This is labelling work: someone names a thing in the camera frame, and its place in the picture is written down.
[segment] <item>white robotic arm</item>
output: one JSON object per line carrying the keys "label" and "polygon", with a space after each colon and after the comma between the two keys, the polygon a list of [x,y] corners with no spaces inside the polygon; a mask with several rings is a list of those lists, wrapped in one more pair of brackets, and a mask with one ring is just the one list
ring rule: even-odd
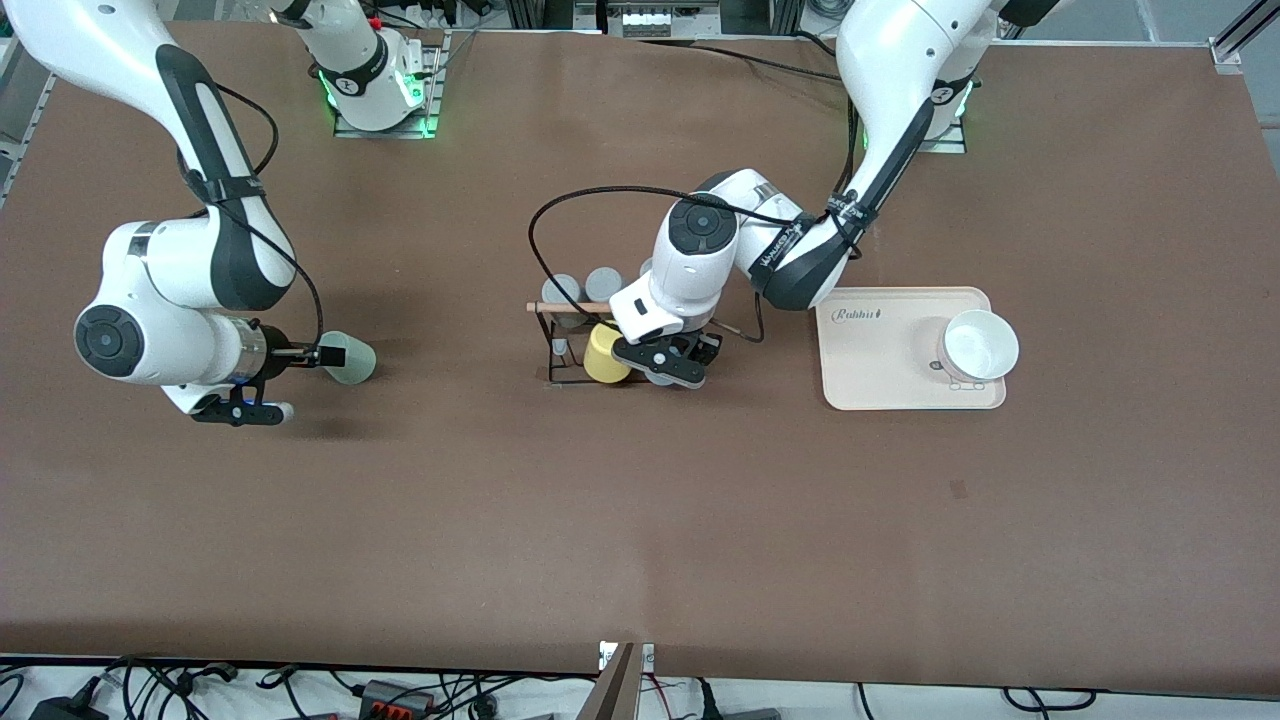
{"label": "white robotic arm", "polygon": [[357,0],[268,5],[271,22],[298,31],[338,114],[356,129],[388,129],[422,106],[421,41],[389,27],[374,31]]}
{"label": "white robotic arm", "polygon": [[676,202],[654,245],[653,268],[609,300],[623,338],[620,361],[699,387],[703,368],[671,363],[668,338],[696,346],[731,269],[781,310],[805,310],[835,287],[850,254],[920,143],[940,135],[964,104],[973,72],[1012,8],[1034,24],[1057,0],[858,0],[836,37],[845,90],[861,115],[867,151],[819,220],[755,170],[722,173],[695,193],[783,220]]}
{"label": "white robotic arm", "polygon": [[[289,241],[212,78],[178,47],[150,0],[8,0],[6,9],[41,64],[164,126],[207,210],[111,232],[102,283],[76,322],[81,357],[102,375],[161,386],[197,420],[287,420],[287,405],[262,402],[265,380],[291,365],[340,359],[329,354],[321,363],[317,347],[220,311],[271,307],[294,270]],[[243,401],[246,384],[259,391],[252,404]],[[220,395],[227,389],[230,400]]]}

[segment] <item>black cable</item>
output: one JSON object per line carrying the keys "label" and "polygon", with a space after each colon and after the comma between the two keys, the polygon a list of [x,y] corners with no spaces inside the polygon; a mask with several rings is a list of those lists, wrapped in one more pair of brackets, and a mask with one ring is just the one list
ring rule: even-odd
{"label": "black cable", "polygon": [[756,58],[754,55],[746,55],[744,53],[737,53],[735,50],[726,50],[723,47],[709,47],[707,45],[690,45],[694,50],[705,50],[707,53],[716,53],[718,55],[727,55],[730,58],[737,58],[739,60],[746,60],[749,63],[759,63],[771,68],[777,68],[780,70],[787,70],[791,73],[797,73],[803,76],[818,77],[822,79],[833,79],[836,82],[842,82],[840,76],[832,73],[824,73],[820,70],[810,70],[806,68],[797,68],[795,65],[788,65],[786,63],[778,63],[777,60],[765,60],[764,58]]}
{"label": "black cable", "polygon": [[[1016,700],[1014,700],[1014,696],[1012,696],[1012,692],[1011,692],[1014,689],[1025,691],[1027,694],[1032,696],[1032,700],[1036,701],[1036,705],[1023,705],[1023,703],[1018,702]],[[1074,703],[1070,703],[1070,705],[1046,705],[1044,701],[1041,700],[1039,693],[1036,692],[1034,688],[1000,688],[1000,694],[1005,698],[1005,702],[1007,702],[1009,705],[1016,707],[1018,710],[1021,710],[1023,712],[1033,712],[1033,714],[1038,712],[1039,716],[1041,716],[1041,720],[1050,720],[1050,716],[1048,716],[1050,712],[1075,712],[1076,710],[1084,710],[1085,707],[1089,707],[1091,705],[1093,705],[1098,700],[1098,691],[1082,689],[1082,691],[1071,691],[1071,692],[1087,693],[1088,697],[1085,697],[1080,702],[1074,702]]]}
{"label": "black cable", "polygon": [[280,147],[280,126],[275,123],[275,118],[271,117],[271,113],[266,111],[266,108],[259,105],[257,102],[250,100],[248,97],[241,95],[239,92],[227,87],[220,82],[215,82],[214,85],[218,86],[218,90],[225,92],[227,95],[230,95],[236,100],[239,100],[250,109],[256,110],[257,114],[262,115],[262,119],[266,120],[266,124],[271,126],[271,145],[268,146],[266,152],[262,155],[262,159],[257,161],[257,165],[253,165],[253,174],[260,174],[271,163],[271,158],[275,158],[275,151]]}
{"label": "black cable", "polygon": [[27,679],[23,678],[20,674],[5,675],[4,678],[0,678],[0,688],[8,685],[9,683],[14,684],[13,692],[9,694],[9,700],[4,701],[4,705],[0,705],[0,717],[4,717],[4,714],[9,712],[9,708],[13,706],[14,701],[18,700],[18,693],[22,692],[22,687],[27,684]]}
{"label": "black cable", "polygon": [[[266,124],[271,127],[271,145],[269,145],[266,152],[262,154],[262,159],[259,160],[256,165],[253,165],[253,174],[255,176],[262,174],[262,170],[265,170],[266,167],[271,163],[271,158],[275,158],[275,151],[280,147],[280,126],[275,122],[275,118],[271,117],[271,113],[269,113],[266,108],[259,105],[257,102],[250,100],[244,95],[241,95],[239,92],[232,90],[230,87],[227,87],[220,82],[215,82],[214,85],[218,86],[218,90],[223,91],[227,95],[230,95],[236,100],[239,100],[252,110],[257,111],[257,114],[262,115],[262,118],[266,120]],[[182,150],[175,150],[175,151],[178,152],[178,169],[182,173],[182,176],[186,177],[187,163],[182,158]],[[187,215],[187,219],[202,218],[207,214],[209,209],[201,208],[200,210],[196,210],[195,213]]]}
{"label": "black cable", "polygon": [[296,273],[298,273],[298,277],[302,278],[302,282],[307,284],[307,290],[311,292],[311,302],[312,305],[315,305],[315,314],[316,314],[316,338],[315,342],[311,343],[311,350],[315,351],[317,347],[320,347],[320,338],[324,337],[324,306],[320,302],[320,291],[316,290],[316,283],[311,281],[311,275],[308,275],[307,272],[302,269],[302,265],[300,265],[298,261],[294,260],[292,255],[285,252],[284,249],[276,245],[271,238],[262,234],[261,231],[248,224],[248,222],[244,220],[244,218],[241,218],[236,213],[228,210],[225,205],[218,202],[215,202],[215,205],[218,205],[218,208],[228,218],[230,218],[233,223],[253,233],[255,237],[257,237],[259,240],[265,242],[268,247],[274,250],[276,255],[279,255],[285,263],[288,263],[293,268]]}
{"label": "black cable", "polygon": [[467,705],[471,705],[472,702],[475,702],[475,701],[477,701],[480,698],[489,697],[493,693],[495,693],[495,692],[498,692],[498,691],[500,691],[500,689],[503,689],[506,687],[513,685],[513,684],[516,684],[516,683],[518,683],[518,682],[521,682],[525,678],[509,678],[509,679],[498,682],[494,687],[492,687],[489,689],[481,689],[480,679],[477,678],[475,680],[475,683],[472,684],[472,687],[476,688],[476,694],[468,697],[461,705],[457,703],[457,698],[453,698],[449,705],[445,705],[444,707],[436,707],[435,708],[435,715],[436,716],[444,716],[444,715],[451,715],[452,716],[454,712],[457,712],[458,710],[462,710]]}
{"label": "black cable", "polygon": [[858,700],[863,703],[863,715],[867,716],[867,720],[876,720],[876,716],[872,715],[872,706],[867,705],[867,688],[861,683],[858,683]]}
{"label": "black cable", "polygon": [[721,715],[719,706],[716,705],[716,693],[712,692],[712,684],[707,682],[707,678],[694,678],[698,684],[703,688],[703,720],[724,720]]}
{"label": "black cable", "polygon": [[351,693],[351,694],[353,694],[356,697],[360,697],[365,692],[365,687],[364,685],[360,685],[360,684],[355,684],[353,685],[353,684],[347,683],[346,680],[343,680],[342,678],[338,676],[338,673],[335,670],[329,670],[329,676],[333,678],[333,682],[338,683],[348,693]]}
{"label": "black cable", "polygon": [[[169,670],[161,670],[161,673],[164,673],[164,675],[166,678],[169,676]],[[142,706],[138,708],[138,717],[146,717],[147,716],[147,706],[151,705],[151,698],[155,697],[157,689],[160,689],[160,682],[156,680],[155,678],[151,678],[150,680],[147,680],[146,683],[142,684],[142,689],[138,691],[138,694],[140,696],[142,693],[146,693],[146,694],[142,697]],[[125,697],[122,697],[122,700],[123,701],[128,701],[128,698],[125,698]],[[132,710],[134,702],[137,702],[137,696],[134,696],[133,702],[129,703],[129,708],[131,710]]]}
{"label": "black cable", "polygon": [[298,720],[311,720],[311,716],[302,710],[301,705],[298,705],[298,696],[293,694],[293,684],[289,682],[292,675],[293,673],[284,675],[284,694],[289,696],[289,705],[292,705],[293,711],[298,714]]}
{"label": "black cable", "polygon": [[831,191],[832,195],[842,193],[845,191],[845,186],[854,178],[854,155],[858,152],[859,117],[852,100],[849,100],[847,102],[846,118],[849,122],[849,140],[845,149],[845,167],[840,172],[840,179],[836,181],[836,187]]}
{"label": "black cable", "polygon": [[791,220],[783,220],[781,218],[771,218],[769,215],[762,215],[759,213],[748,210],[745,208],[737,208],[735,205],[730,205],[728,202],[724,202],[723,200],[716,197],[714,195],[707,195],[707,193],[692,195],[689,192],[681,192],[678,190],[668,190],[666,187],[649,187],[643,184],[604,184],[599,187],[586,187],[582,190],[575,190],[573,192],[566,192],[564,195],[553,197],[548,200],[541,208],[539,208],[538,211],[534,213],[534,217],[530,218],[529,220],[529,249],[534,251],[534,259],[538,260],[538,264],[541,266],[543,273],[547,274],[547,278],[552,281],[552,284],[556,286],[556,290],[561,292],[564,300],[568,300],[568,304],[573,306],[573,310],[577,310],[582,315],[586,315],[594,323],[608,324],[607,320],[602,318],[599,314],[588,313],[576,300],[572,299],[572,296],[570,296],[570,293],[564,292],[564,286],[562,286],[559,281],[556,279],[556,273],[552,272],[550,266],[547,264],[547,260],[543,259],[541,251],[538,250],[538,238],[535,237],[535,231],[538,228],[538,220],[540,220],[541,217],[545,215],[548,210],[559,205],[561,202],[567,202],[570,200],[577,197],[585,197],[588,195],[603,195],[607,192],[644,192],[649,195],[666,195],[667,197],[678,197],[680,200],[687,200],[695,205],[705,205],[708,208],[719,208],[722,210],[730,210],[740,215],[746,215],[748,218],[755,218],[756,220],[772,223],[781,227],[791,224]]}
{"label": "black cable", "polygon": [[814,35],[814,33],[812,33],[809,31],[805,31],[805,29],[797,29],[792,35],[795,35],[796,37],[803,37],[803,38],[808,40],[809,42],[813,42],[819,49],[822,49],[823,53],[831,55],[832,58],[836,56],[836,49],[832,47],[831,45],[827,45],[826,42],[823,42],[822,38],[818,37],[817,35]]}
{"label": "black cable", "polygon": [[[124,667],[124,678],[122,679],[122,683],[120,683],[120,694],[122,694],[122,701],[123,701],[123,705],[124,705],[124,715],[129,720],[140,720],[140,717],[142,717],[134,710],[133,703],[129,702],[129,698],[134,697],[133,693],[129,692],[129,680],[133,676],[133,669],[134,667],[142,667],[143,670],[146,670],[147,674],[150,674],[151,679],[155,680],[159,687],[163,687],[165,691],[168,691],[168,694],[165,696],[165,700],[160,703],[160,717],[161,719],[164,717],[165,710],[168,710],[168,707],[169,707],[169,702],[172,702],[173,698],[177,697],[182,702],[183,708],[187,711],[187,719],[188,720],[191,720],[192,717],[198,717],[200,720],[209,720],[209,715],[205,715],[205,711],[201,710],[200,706],[197,706],[195,702],[192,702],[189,697],[187,697],[187,694],[189,694],[189,693],[183,692],[182,688],[179,688],[173,682],[173,679],[169,678],[169,673],[172,673],[173,669],[165,669],[164,671],[161,671],[160,669],[157,669],[154,665],[146,662],[145,660],[141,660],[138,657],[132,657],[132,656],[124,656],[124,657],[120,657],[119,660],[116,660],[115,662],[113,662],[111,665],[109,665],[106,667],[106,670],[104,670],[104,673],[110,673],[111,670],[114,670],[116,667],[122,667],[122,666]],[[143,683],[142,689],[146,689],[146,687],[147,687],[147,684]],[[150,701],[150,696],[146,700],[143,700],[142,708],[141,708],[142,712],[143,712],[143,715],[146,714],[146,703],[148,701]]]}
{"label": "black cable", "polygon": [[726,331],[726,332],[730,332],[732,334],[736,334],[737,337],[745,340],[746,342],[753,342],[755,345],[760,345],[762,342],[764,342],[764,313],[760,310],[760,293],[759,292],[755,293],[755,327],[756,327],[756,336],[755,337],[751,337],[751,336],[744,333],[741,328],[735,328],[733,325],[728,325],[726,323],[722,323],[722,322],[717,320],[716,318],[712,318],[709,322],[710,322],[710,324],[716,325],[717,328],[719,328],[722,331]]}

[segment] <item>brown table surface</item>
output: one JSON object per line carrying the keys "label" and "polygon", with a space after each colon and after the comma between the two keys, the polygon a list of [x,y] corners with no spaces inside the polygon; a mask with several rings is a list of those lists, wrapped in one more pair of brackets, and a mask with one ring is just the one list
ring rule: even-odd
{"label": "brown table surface", "polygon": [[[0,219],[3,650],[590,671],[621,638],[673,675],[1280,693],[1280,184],[1207,50],[993,49],[970,152],[911,165],[844,283],[984,290],[1009,400],[837,413],[812,315],[698,392],[549,389],[524,304],[559,192],[750,165],[820,209],[841,88],[485,35],[439,138],[334,140],[292,32],[174,32],[279,119],[271,205],[381,370],[282,378],[275,429],[87,370],[106,233],[195,205],[157,126],[59,83]],[[631,274],[666,208],[576,201],[543,250]],[[268,318],[308,336],[301,283]]]}

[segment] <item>white bracket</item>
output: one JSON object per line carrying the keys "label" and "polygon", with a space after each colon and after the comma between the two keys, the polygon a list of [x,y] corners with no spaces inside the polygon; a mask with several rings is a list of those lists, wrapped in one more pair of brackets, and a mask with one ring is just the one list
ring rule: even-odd
{"label": "white bracket", "polygon": [[1213,69],[1217,70],[1220,76],[1242,76],[1244,74],[1244,68],[1240,65],[1240,54],[1230,53],[1228,55],[1220,55],[1217,49],[1217,38],[1208,38],[1210,53],[1213,54]]}
{"label": "white bracket", "polygon": [[[613,659],[613,653],[617,652],[618,643],[611,643],[600,641],[600,671],[604,671],[604,666],[609,664]],[[644,657],[644,671],[653,673],[653,643],[644,643],[640,646],[640,655]]]}

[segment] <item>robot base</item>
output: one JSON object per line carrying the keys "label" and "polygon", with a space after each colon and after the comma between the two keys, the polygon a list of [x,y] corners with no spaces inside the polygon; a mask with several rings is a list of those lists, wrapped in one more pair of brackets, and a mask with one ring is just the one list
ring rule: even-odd
{"label": "robot base", "polygon": [[445,32],[440,45],[422,45],[417,40],[410,41],[415,49],[421,49],[421,54],[412,53],[410,72],[424,73],[421,81],[407,83],[406,87],[415,95],[421,95],[422,104],[404,117],[403,120],[384,131],[370,132],[352,127],[343,119],[334,108],[330,99],[329,106],[333,109],[333,136],[355,138],[392,138],[392,140],[430,140],[435,137],[435,128],[440,122],[440,99],[444,96],[444,76],[448,70],[442,70],[442,65],[449,59],[449,47],[453,33]]}

